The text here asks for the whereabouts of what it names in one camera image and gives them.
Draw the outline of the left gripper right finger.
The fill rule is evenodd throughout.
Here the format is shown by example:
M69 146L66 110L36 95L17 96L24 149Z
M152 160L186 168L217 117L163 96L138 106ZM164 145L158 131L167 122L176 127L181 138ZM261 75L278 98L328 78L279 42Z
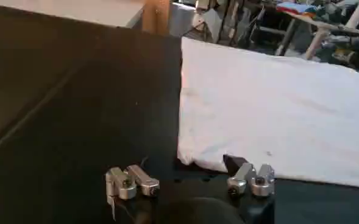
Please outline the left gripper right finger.
M223 161L230 177L227 190L232 197L243 195L249 188L256 197L269 197L275 192L275 172L270 164L262 164L259 170L246 159L223 155Z

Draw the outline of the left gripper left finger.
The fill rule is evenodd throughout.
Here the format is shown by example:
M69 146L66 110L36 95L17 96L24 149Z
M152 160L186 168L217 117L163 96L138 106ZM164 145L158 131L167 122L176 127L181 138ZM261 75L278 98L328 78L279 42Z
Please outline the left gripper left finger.
M147 197L156 197L160 190L159 180L150 177L140 166L134 164L125 170L110 168L105 174L107 200L118 197L130 200L137 196L137 190Z

